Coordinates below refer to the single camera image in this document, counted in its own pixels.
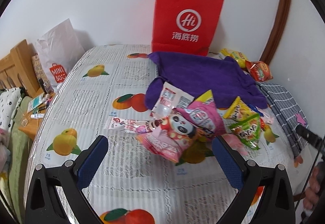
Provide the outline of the right hand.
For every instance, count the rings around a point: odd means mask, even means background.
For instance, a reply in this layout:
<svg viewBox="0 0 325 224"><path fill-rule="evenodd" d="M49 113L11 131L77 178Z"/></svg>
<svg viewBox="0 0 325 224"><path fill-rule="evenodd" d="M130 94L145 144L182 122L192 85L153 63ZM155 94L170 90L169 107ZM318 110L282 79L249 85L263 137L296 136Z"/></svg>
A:
<svg viewBox="0 0 325 224"><path fill-rule="evenodd" d="M306 210L312 210L319 201L317 193L320 190L320 184L317 180L317 176L320 172L319 164L313 169L311 177L309 178L309 187L305 190L305 198L303 199L303 207Z"/></svg>

